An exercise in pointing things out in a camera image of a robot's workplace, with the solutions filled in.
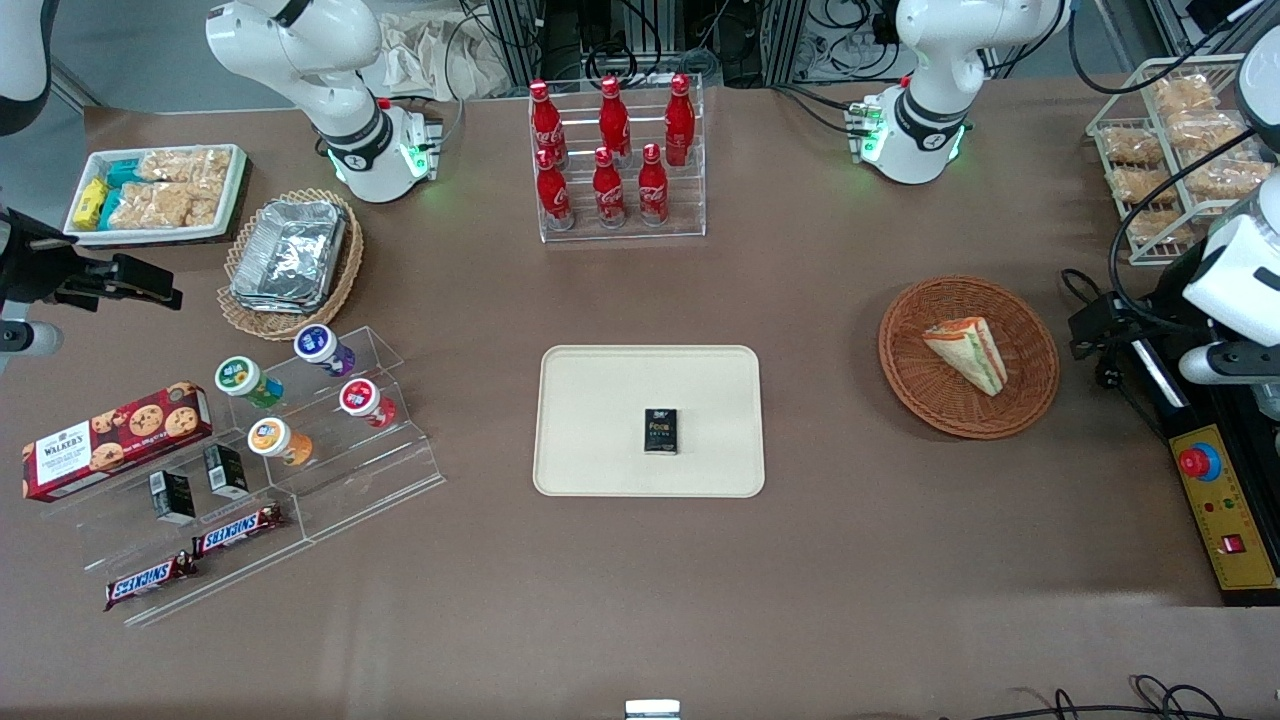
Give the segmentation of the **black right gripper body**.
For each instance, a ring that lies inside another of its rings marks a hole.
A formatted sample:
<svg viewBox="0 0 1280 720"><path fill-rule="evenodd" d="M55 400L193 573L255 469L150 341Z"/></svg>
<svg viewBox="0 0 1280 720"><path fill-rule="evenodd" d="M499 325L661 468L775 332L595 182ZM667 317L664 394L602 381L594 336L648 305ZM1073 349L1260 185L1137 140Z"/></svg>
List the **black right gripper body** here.
<svg viewBox="0 0 1280 720"><path fill-rule="evenodd" d="M78 238L17 210L4 210L3 301L52 302L61 284L105 284L100 263L78 252Z"/></svg>

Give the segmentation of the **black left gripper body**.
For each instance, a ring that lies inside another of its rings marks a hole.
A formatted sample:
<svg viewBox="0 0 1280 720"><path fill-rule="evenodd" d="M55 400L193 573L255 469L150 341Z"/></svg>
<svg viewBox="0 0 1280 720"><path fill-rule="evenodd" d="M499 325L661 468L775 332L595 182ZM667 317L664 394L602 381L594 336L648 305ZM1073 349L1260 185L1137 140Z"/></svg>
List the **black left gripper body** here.
<svg viewBox="0 0 1280 720"><path fill-rule="evenodd" d="M1152 322L1135 314L1139 316L1137 325L1111 328L1105 345L1106 363L1139 363L1144 357L1152 363L1175 363L1176 352L1193 340L1193 325L1183 318Z"/></svg>

